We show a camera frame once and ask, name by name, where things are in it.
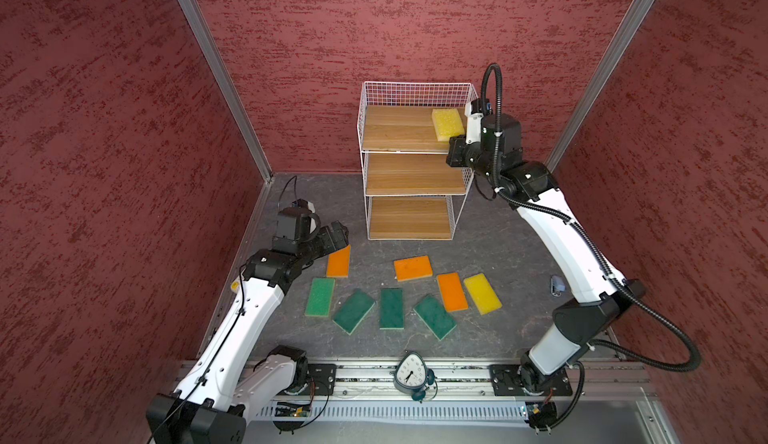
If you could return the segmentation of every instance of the white wire rack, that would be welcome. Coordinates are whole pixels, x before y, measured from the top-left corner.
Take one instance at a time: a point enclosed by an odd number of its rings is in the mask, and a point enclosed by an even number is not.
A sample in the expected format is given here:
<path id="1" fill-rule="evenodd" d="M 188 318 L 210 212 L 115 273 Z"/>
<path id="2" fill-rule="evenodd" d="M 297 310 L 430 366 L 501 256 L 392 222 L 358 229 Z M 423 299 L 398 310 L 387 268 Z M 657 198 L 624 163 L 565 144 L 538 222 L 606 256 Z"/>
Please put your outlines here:
<path id="1" fill-rule="evenodd" d="M 464 182 L 463 192 L 453 193 L 419 193 L 418 195 L 402 193 L 377 193 L 370 196 L 368 193 L 368 176 L 370 168 L 371 153 L 447 153 L 447 151 L 410 151 L 410 150 L 392 150 L 392 151 L 365 151 L 363 150 L 363 137 L 366 131 L 366 112 L 368 106 L 417 106 L 417 107 L 455 107 L 463 109 L 464 106 L 477 99 L 478 94 L 475 87 L 469 83 L 412 83 L 412 82 L 373 82 L 367 81 L 362 84 L 360 93 L 360 110 L 357 118 L 357 136 L 360 145 L 360 167 L 362 168 L 362 185 L 365 191 L 366 205 L 366 225 L 368 228 L 368 237 L 371 239 L 371 214 L 373 209 L 373 200 L 378 197 L 437 197 L 442 196 L 446 200 L 446 210 L 448 215 L 448 225 L 450 228 L 450 238 L 456 233 L 456 224 L 461 216 L 466 202 L 466 196 L 472 185 L 474 174 L 468 168 L 462 168 L 462 180 Z"/>

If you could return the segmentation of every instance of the clock face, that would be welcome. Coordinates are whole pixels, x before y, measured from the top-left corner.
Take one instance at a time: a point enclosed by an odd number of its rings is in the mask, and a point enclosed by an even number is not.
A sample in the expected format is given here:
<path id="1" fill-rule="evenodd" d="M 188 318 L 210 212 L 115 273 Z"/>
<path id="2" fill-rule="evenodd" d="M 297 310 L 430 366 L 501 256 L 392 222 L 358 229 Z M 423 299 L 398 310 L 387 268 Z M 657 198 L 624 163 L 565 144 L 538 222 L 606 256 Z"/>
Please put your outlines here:
<path id="1" fill-rule="evenodd" d="M 395 379 L 404 387 L 421 387 L 427 380 L 427 368 L 418 354 L 408 354 L 400 363 Z"/>

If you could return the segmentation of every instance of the small gray object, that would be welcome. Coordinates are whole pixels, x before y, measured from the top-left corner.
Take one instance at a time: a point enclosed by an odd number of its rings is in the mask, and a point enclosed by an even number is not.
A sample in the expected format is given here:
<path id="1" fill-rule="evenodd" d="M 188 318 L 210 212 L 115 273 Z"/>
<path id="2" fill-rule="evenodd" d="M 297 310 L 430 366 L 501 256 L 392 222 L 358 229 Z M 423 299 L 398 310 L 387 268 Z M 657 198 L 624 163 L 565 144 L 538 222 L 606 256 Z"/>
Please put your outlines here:
<path id="1" fill-rule="evenodd" d="M 549 292 L 555 297 L 560 297 L 565 291 L 565 281 L 561 276 L 552 276 L 549 280 Z"/>

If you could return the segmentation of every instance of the dark green scouring pad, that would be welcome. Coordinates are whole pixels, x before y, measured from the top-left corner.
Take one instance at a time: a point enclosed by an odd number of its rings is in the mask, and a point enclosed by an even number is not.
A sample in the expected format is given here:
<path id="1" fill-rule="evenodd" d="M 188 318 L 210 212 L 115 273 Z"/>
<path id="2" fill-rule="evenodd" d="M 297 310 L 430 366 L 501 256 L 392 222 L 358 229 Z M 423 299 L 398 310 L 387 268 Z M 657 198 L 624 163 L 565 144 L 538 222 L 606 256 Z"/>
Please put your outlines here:
<path id="1" fill-rule="evenodd" d="M 379 300 L 379 329 L 404 329 L 402 289 L 382 289 Z"/>
<path id="2" fill-rule="evenodd" d="M 315 277 L 312 279 L 310 298 L 306 301 L 304 315 L 310 317 L 328 317 L 331 311 L 333 284 L 335 279 Z"/>
<path id="3" fill-rule="evenodd" d="M 351 334 L 355 332 L 358 324 L 370 312 L 375 303 L 376 301 L 370 295 L 358 289 L 353 295 L 350 295 L 341 309 L 333 314 L 333 322 L 344 329 L 344 332 Z"/>
<path id="4" fill-rule="evenodd" d="M 456 328 L 456 321 L 446 312 L 440 301 L 428 295 L 413 308 L 438 340 L 443 340 Z"/>

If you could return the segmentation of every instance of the red textured wall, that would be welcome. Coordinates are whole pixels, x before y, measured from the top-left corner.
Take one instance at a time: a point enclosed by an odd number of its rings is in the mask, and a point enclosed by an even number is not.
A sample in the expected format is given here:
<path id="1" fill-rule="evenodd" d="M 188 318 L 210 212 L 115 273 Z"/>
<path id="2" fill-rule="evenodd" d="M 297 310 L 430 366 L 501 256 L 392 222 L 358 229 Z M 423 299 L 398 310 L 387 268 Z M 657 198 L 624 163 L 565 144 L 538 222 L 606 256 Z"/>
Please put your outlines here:
<path id="1" fill-rule="evenodd" d="M 259 174 L 176 0 L 0 0 L 3 442 L 136 443 Z"/>
<path id="2" fill-rule="evenodd" d="M 684 442 L 768 441 L 768 0 L 658 0 L 557 176 L 704 364 L 653 372 Z M 681 360 L 646 315 L 630 348 Z"/>
<path id="3" fill-rule="evenodd" d="M 543 160 L 631 0 L 198 0 L 275 170 L 360 170 L 364 80 L 467 82 L 497 61 Z"/>

